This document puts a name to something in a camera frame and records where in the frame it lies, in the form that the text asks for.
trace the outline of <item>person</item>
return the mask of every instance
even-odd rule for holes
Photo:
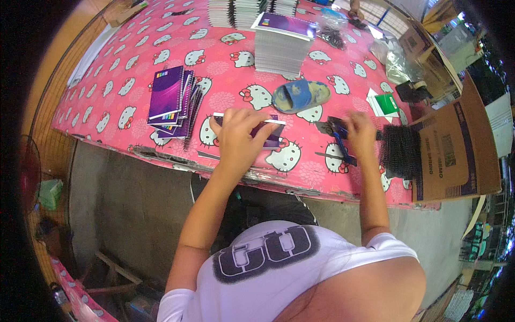
[[[359,0],[351,0],[350,1],[351,9],[349,10],[349,18],[355,19],[358,18],[360,21],[363,21],[365,19],[365,16],[359,9]]]
[[[220,162],[182,228],[158,322],[411,320],[425,274],[415,251],[390,233],[376,128],[364,113],[344,118],[361,168],[361,247],[316,224],[277,220],[250,227],[210,256],[231,192],[277,126],[252,138],[268,118],[228,109],[221,127],[210,119]]]

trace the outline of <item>black number print on shirt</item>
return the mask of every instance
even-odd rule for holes
[[[293,226],[220,250],[213,256],[213,271],[219,282],[237,283],[305,260],[319,248],[312,226]]]

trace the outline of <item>green plastic object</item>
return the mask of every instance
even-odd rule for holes
[[[379,107],[381,107],[381,110],[385,115],[399,111],[399,107],[397,106],[397,103],[395,103],[391,93],[377,95],[375,96],[375,100],[377,100]]]
[[[41,181],[38,201],[46,210],[57,210],[63,182],[60,179]]]

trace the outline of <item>blue pole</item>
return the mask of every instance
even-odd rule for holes
[[[377,22],[377,27],[379,27],[379,24],[383,21],[383,19],[386,17],[386,15],[388,14],[388,11],[390,11],[390,7],[388,7],[388,9],[386,9],[385,13],[383,13],[383,16],[381,17],[381,19],[379,19],[379,21]]]

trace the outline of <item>stack of purple notebooks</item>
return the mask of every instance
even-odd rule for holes
[[[202,102],[194,72],[177,66],[154,74],[147,124],[159,138],[189,138]]]

